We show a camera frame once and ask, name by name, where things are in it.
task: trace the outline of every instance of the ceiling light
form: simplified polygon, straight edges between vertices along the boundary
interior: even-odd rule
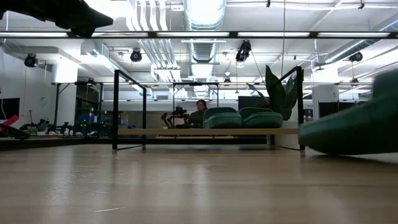
[[[181,40],[183,44],[225,44],[225,40]]]
[[[227,37],[229,32],[158,32],[158,37]]]
[[[95,32],[91,38],[101,38],[101,37],[148,37],[147,32]]]
[[[389,32],[320,32],[318,37],[387,37]]]
[[[308,37],[309,32],[238,32],[238,37]]]
[[[18,37],[68,37],[66,32],[0,32],[0,38],[18,38]]]

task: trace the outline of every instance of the ceiling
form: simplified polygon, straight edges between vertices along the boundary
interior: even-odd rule
[[[352,9],[331,10],[328,7],[354,7]],[[286,0],[285,30],[327,30],[327,31],[368,31],[388,17],[398,12],[398,1],[394,0],[367,0],[366,7],[358,9],[360,0]],[[221,30],[273,30],[284,29],[283,0],[272,0],[270,7],[264,7],[266,1],[227,0],[226,14]],[[181,11],[182,1],[166,1],[166,21],[169,30],[185,30],[184,13]],[[6,30],[6,18],[0,21],[0,29]],[[52,22],[42,22],[29,16],[10,12],[8,17],[8,30],[60,30]],[[112,26],[102,27],[101,30],[128,30],[126,19],[117,18]],[[190,72],[190,57],[187,44],[182,44],[180,39],[172,39],[175,58],[181,67],[181,77],[187,77]],[[350,40],[312,39],[252,39],[251,55],[243,68],[236,68],[234,54],[240,46],[241,39],[227,39],[225,44],[219,44],[216,62],[213,67],[213,76],[222,82],[225,72],[231,72],[231,77],[238,76],[239,82],[253,82],[259,80],[260,73],[264,74],[266,65],[269,65],[278,76],[285,74],[303,60],[316,54],[328,54]],[[79,76],[93,77],[97,80],[111,82],[112,72],[104,66],[87,61],[81,55],[80,47],[83,40],[57,39],[14,39],[7,40],[10,47],[18,51],[17,47],[57,47],[76,57],[84,67],[79,69]],[[96,44],[104,43],[109,47],[109,57],[117,66],[132,72],[133,77],[140,82],[151,82],[149,75],[151,63],[142,51],[143,59],[139,63],[132,63],[129,59],[133,48],[140,48],[136,39],[96,39]],[[354,63],[354,75],[378,69],[384,65],[394,63],[398,59],[397,40],[382,40],[361,51],[364,60],[358,65]],[[337,62],[333,65],[339,71],[340,80],[350,80],[353,76],[351,62]],[[312,79],[310,68],[306,69],[306,80]]]

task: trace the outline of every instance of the green chair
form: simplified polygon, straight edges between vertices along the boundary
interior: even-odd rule
[[[280,128],[282,115],[266,108],[242,108],[239,110],[244,128]]]
[[[373,99],[299,127],[299,141],[335,155],[398,152],[398,74],[380,75]]]
[[[241,128],[242,117],[234,108],[209,108],[203,115],[203,128]]]

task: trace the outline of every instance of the dark hair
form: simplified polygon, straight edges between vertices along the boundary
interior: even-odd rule
[[[205,110],[207,110],[207,104],[206,104],[206,101],[205,101],[205,100],[198,100],[197,103],[196,103],[196,105],[197,105],[198,103],[203,103],[203,106],[205,106]]]

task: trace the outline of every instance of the white ceiling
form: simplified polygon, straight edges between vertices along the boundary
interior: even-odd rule
[[[271,7],[247,7],[249,3],[254,1],[245,0],[227,0],[227,9],[224,19],[222,30],[283,30],[284,24],[284,10],[283,0],[272,0]],[[287,0],[287,6],[297,7],[333,7],[338,0]],[[367,6],[395,6],[398,7],[398,1],[395,0],[367,0],[365,1]],[[169,0],[166,2],[167,5],[172,8],[176,8],[182,5],[181,0]],[[346,0],[343,1],[341,6],[357,6],[359,0]],[[331,11],[308,11],[308,10],[286,10],[285,29],[286,30],[330,30],[330,31],[343,31],[343,30],[370,30],[371,27],[378,25],[383,20],[390,16],[398,13],[397,8],[395,9],[345,9]],[[102,27],[98,30],[128,30],[125,25],[125,18],[118,18],[114,24],[109,27]],[[184,19],[182,11],[174,11],[167,9],[167,25],[170,30],[184,30]],[[5,30],[6,20],[0,21],[0,29]],[[52,22],[41,22],[37,21],[29,16],[16,14],[13,12],[9,13],[9,30],[60,30]],[[149,72],[150,62],[144,55],[142,62],[131,63],[129,59],[129,53],[133,48],[140,47],[135,39],[106,39],[106,40],[95,40],[98,44],[106,44],[110,52],[110,57],[116,61],[119,66],[127,71],[137,72],[137,79],[140,81],[148,82],[151,80],[149,74],[138,75],[138,72]],[[213,74],[216,76],[223,76],[224,72],[228,68],[229,61],[223,56],[222,52],[229,52],[229,57],[234,57],[233,52],[241,43],[241,39],[228,39],[225,44],[219,45],[218,59],[219,65],[215,65]],[[272,71],[275,74],[281,74],[288,72],[294,68],[301,60],[315,54],[314,40],[285,40],[284,53],[287,55],[284,57],[284,67],[282,72],[282,63],[277,61],[280,57],[283,48],[283,40],[261,40],[253,39],[250,40],[252,45],[252,51],[256,56],[256,61],[259,66],[260,72],[264,73],[266,65],[272,65]],[[83,40],[40,40],[40,39],[19,39],[19,40],[7,40],[7,43],[14,43],[18,46],[47,46],[47,47],[58,47],[70,55],[76,58],[80,58],[80,45]],[[317,40],[317,53],[327,54],[337,48],[341,47],[349,40]],[[176,56],[178,65],[181,66],[182,76],[187,76],[189,64],[187,64],[189,56],[187,52],[187,45],[181,44],[179,39],[172,39],[172,45],[174,48],[174,54]],[[369,47],[362,51],[364,55],[364,61],[367,58],[371,58],[375,55],[381,54],[389,49],[394,48],[398,45],[396,40],[383,40],[377,44]],[[120,52],[126,53],[122,58],[119,56]],[[397,51],[392,51],[389,54],[385,54],[380,59],[374,59],[367,62],[362,62],[361,65],[354,69],[355,74],[368,72],[379,68],[388,63],[396,61],[398,57]],[[297,59],[293,60],[293,55],[297,55]],[[84,58],[80,58],[82,63],[86,63]],[[81,76],[92,76],[98,77],[102,80],[111,80],[112,73],[101,65],[95,63],[86,63],[87,66],[91,67],[96,71],[93,75],[92,70],[79,69],[79,75]],[[352,77],[352,70],[346,69],[347,62],[338,62],[337,65],[340,67],[339,71],[343,71],[339,74],[342,80],[347,80]],[[229,72],[231,76],[236,75],[236,66],[232,63],[229,66]],[[256,80],[259,78],[259,72],[256,64],[254,63],[253,57],[250,56],[245,64],[244,68],[238,69],[238,76],[242,77],[240,80]]]

